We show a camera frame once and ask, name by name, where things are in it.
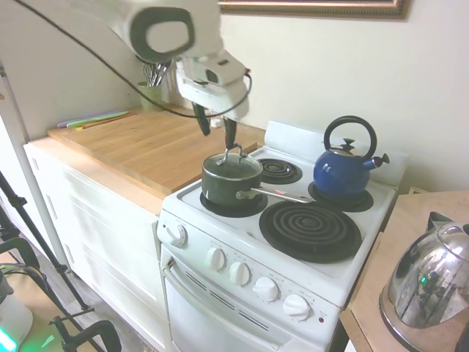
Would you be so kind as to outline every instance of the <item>picture frame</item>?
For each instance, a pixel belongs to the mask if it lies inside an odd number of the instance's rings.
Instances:
[[[411,0],[220,0],[222,13],[343,18],[405,18]]]

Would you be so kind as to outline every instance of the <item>blue kettle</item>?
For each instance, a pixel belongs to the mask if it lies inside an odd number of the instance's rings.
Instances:
[[[370,136],[371,144],[365,155],[353,155],[353,139],[345,138],[345,144],[331,147],[330,135],[332,131],[345,123],[358,123],[364,126]],[[389,157],[385,154],[372,157],[376,151],[377,137],[373,127],[361,117],[343,116],[334,120],[324,133],[326,151],[317,159],[314,166],[314,184],[317,189],[332,197],[356,197],[364,190],[369,181],[370,170],[389,164]]]

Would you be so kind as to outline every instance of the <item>pot lid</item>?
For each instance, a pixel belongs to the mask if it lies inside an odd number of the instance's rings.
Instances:
[[[438,229],[437,235],[451,253],[469,261],[469,224],[445,224]]]
[[[263,166],[256,159],[249,156],[243,157],[236,153],[228,153],[226,160],[222,161],[225,154],[212,155],[204,161],[204,170],[208,174],[227,180],[245,180],[256,177],[262,173]]]

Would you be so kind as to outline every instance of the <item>stove knob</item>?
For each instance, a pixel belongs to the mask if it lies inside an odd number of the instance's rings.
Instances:
[[[244,286],[251,278],[249,267],[245,263],[233,263],[229,268],[229,281],[237,286]]]
[[[278,287],[275,281],[267,277],[261,277],[257,280],[256,285],[252,289],[264,301],[275,301],[278,296]]]
[[[188,233],[182,225],[169,225],[165,227],[158,237],[164,244],[170,244],[179,248],[184,245]]]
[[[225,265],[225,254],[219,248],[212,248],[205,258],[205,265],[210,269],[219,271]]]
[[[308,302],[303,297],[290,295],[285,299],[284,313],[296,320],[305,320],[310,310]]]

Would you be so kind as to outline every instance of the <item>whisk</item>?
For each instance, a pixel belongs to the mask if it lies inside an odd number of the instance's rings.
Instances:
[[[143,72],[149,87],[159,86],[161,84],[166,74],[166,71],[171,66],[171,63],[172,61],[169,60],[167,62],[158,64],[144,64]]]

